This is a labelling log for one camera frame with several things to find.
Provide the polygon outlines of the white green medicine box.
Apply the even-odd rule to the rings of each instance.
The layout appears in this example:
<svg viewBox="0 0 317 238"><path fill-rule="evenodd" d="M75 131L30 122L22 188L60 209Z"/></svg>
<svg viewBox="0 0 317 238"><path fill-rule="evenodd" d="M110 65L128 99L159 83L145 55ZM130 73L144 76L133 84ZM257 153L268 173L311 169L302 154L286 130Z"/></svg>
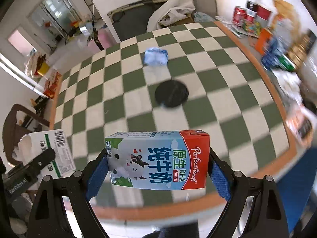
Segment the white green medicine box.
<svg viewBox="0 0 317 238"><path fill-rule="evenodd" d="M18 159L23 164L37 161L38 178L66 177L76 169L66 135L61 129L25 134L18 142Z"/></svg>

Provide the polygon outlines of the black plastic cup lid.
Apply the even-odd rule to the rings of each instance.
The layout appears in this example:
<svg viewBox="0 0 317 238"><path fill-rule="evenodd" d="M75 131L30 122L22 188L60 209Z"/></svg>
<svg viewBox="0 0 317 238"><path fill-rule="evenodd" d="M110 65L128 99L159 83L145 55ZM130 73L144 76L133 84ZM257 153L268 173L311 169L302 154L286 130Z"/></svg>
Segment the black plastic cup lid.
<svg viewBox="0 0 317 238"><path fill-rule="evenodd" d="M178 80L167 80L158 85L155 90L155 101L160 106L175 108L188 99L189 91L186 85Z"/></svg>

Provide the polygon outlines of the blue plastic wrapper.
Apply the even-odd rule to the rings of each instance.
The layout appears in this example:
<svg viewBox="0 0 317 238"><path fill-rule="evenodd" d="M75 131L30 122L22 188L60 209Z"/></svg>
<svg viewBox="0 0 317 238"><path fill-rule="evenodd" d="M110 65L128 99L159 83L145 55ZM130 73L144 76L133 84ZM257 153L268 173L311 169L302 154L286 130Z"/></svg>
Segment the blue plastic wrapper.
<svg viewBox="0 0 317 238"><path fill-rule="evenodd" d="M166 66L168 64L168 52L158 47L148 48L145 51L143 62L148 66Z"/></svg>

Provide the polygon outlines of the blue stool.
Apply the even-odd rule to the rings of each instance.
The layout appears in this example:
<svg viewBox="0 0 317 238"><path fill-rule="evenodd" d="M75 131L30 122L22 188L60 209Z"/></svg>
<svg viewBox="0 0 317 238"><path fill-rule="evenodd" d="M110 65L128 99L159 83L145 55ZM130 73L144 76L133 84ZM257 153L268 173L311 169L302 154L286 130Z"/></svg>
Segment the blue stool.
<svg viewBox="0 0 317 238"><path fill-rule="evenodd" d="M293 168L277 182L288 225L292 232L307 205L316 177L316 147L310 147Z"/></svg>

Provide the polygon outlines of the orange white snack packet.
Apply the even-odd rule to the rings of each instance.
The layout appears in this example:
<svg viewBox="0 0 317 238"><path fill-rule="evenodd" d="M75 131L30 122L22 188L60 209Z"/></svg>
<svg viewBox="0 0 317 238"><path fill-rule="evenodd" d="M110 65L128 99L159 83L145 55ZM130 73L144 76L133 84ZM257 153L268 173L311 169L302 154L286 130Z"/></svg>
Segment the orange white snack packet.
<svg viewBox="0 0 317 238"><path fill-rule="evenodd" d="M316 115L305 106L293 104L286 125L303 148L309 148L316 131Z"/></svg>

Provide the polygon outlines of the yellow bin with clothes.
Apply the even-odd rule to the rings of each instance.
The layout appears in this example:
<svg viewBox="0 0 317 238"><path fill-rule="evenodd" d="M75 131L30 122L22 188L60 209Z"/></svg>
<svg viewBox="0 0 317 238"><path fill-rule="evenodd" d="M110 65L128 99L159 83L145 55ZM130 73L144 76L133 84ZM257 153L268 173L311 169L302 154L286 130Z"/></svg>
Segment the yellow bin with clothes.
<svg viewBox="0 0 317 238"><path fill-rule="evenodd" d="M39 52L29 54L24 65L24 73L31 78L43 77L50 69L46 61L46 55Z"/></svg>

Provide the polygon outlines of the crumpled white tissue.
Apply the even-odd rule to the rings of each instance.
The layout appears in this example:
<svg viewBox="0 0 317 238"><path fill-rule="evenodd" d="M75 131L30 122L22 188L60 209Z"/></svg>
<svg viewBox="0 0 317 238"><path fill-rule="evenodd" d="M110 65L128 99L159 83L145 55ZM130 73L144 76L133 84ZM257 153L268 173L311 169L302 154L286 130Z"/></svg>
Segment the crumpled white tissue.
<svg viewBox="0 0 317 238"><path fill-rule="evenodd" d="M301 80L298 75L295 72L277 69L274 69L271 72L274 75L284 97L287 97L297 104L301 104L303 102L303 98L300 94Z"/></svg>

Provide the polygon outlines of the green white checkered mat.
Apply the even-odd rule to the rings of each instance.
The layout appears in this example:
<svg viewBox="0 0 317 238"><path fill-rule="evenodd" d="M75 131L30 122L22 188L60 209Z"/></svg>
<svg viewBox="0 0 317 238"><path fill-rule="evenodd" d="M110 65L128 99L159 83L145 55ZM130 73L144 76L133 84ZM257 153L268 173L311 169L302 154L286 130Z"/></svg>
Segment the green white checkered mat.
<svg viewBox="0 0 317 238"><path fill-rule="evenodd" d="M167 50L166 66L144 64L151 47ZM79 168L118 131L203 130L221 159L257 178L279 176L297 156L278 92L250 49L220 23L160 29L80 56L64 73L50 118ZM158 105L155 90L167 80L186 85L185 103Z"/></svg>

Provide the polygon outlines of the green white cup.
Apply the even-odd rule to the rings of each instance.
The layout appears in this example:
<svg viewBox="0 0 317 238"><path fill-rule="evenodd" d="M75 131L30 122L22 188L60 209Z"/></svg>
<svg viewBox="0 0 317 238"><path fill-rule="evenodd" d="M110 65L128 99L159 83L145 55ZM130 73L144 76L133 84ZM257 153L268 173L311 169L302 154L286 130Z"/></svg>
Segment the green white cup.
<svg viewBox="0 0 317 238"><path fill-rule="evenodd" d="M282 70L289 72L294 72L296 70L296 66L293 61L290 60L285 54L282 54L278 57L278 65Z"/></svg>

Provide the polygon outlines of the pink suitcase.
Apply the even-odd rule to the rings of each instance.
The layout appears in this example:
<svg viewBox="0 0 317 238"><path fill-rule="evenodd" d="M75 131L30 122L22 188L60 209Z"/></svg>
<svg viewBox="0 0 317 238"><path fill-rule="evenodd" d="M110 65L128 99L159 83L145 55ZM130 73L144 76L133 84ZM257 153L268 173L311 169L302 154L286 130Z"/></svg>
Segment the pink suitcase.
<svg viewBox="0 0 317 238"><path fill-rule="evenodd" d="M88 37L88 48L93 54L103 51L116 44L115 39L108 28L101 28L93 31Z"/></svg>

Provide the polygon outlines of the black coat rack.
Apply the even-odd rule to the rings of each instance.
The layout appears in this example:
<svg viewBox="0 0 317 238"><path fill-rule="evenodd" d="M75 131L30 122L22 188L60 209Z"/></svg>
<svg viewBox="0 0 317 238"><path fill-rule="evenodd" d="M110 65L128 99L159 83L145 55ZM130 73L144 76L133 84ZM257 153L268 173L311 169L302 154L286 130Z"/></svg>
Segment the black coat rack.
<svg viewBox="0 0 317 238"><path fill-rule="evenodd" d="M65 41L68 41L74 24L77 23L77 18L72 14L68 7L63 5L60 9L57 9L53 4L47 6L46 3L40 3L40 8L49 17L53 26L59 31Z"/></svg>

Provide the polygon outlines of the golden jar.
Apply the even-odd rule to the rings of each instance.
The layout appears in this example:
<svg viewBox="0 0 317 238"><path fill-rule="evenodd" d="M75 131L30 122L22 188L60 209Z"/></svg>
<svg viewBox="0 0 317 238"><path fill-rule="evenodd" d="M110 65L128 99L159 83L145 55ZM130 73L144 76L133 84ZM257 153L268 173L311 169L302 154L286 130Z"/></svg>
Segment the golden jar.
<svg viewBox="0 0 317 238"><path fill-rule="evenodd" d="M288 50L287 56L294 63L295 67L299 67L307 57L307 45L309 36L304 34L298 42L295 42Z"/></svg>

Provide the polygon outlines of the clear water bottle blue label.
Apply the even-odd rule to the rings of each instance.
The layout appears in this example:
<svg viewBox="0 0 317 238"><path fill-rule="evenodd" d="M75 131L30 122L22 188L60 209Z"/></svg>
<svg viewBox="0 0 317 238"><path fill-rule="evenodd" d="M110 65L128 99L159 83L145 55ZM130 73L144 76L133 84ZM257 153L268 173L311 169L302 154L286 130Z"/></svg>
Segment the clear water bottle blue label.
<svg viewBox="0 0 317 238"><path fill-rule="evenodd" d="M268 42L266 52L261 58L261 64L266 70L281 69L278 65L278 57L287 52L292 42L291 21L279 20L273 30L273 35Z"/></svg>

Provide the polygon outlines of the red soda can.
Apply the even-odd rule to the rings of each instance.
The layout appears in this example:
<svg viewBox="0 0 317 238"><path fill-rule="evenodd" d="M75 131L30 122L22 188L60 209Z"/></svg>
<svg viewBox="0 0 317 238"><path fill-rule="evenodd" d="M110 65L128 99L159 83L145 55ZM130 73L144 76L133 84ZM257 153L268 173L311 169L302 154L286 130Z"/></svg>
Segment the red soda can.
<svg viewBox="0 0 317 238"><path fill-rule="evenodd" d="M233 19L232 22L235 26L242 27L244 20L246 19L247 11L245 8L242 8L238 5L234 8Z"/></svg>

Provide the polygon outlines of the dark cola bottle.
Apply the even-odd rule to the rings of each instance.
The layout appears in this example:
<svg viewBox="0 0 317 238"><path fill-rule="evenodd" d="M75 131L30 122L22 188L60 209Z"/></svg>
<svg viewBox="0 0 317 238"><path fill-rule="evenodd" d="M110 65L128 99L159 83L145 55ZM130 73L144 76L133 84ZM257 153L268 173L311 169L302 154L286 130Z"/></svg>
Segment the dark cola bottle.
<svg viewBox="0 0 317 238"><path fill-rule="evenodd" d="M258 11L257 0L247 0L246 4L246 20L253 23Z"/></svg>

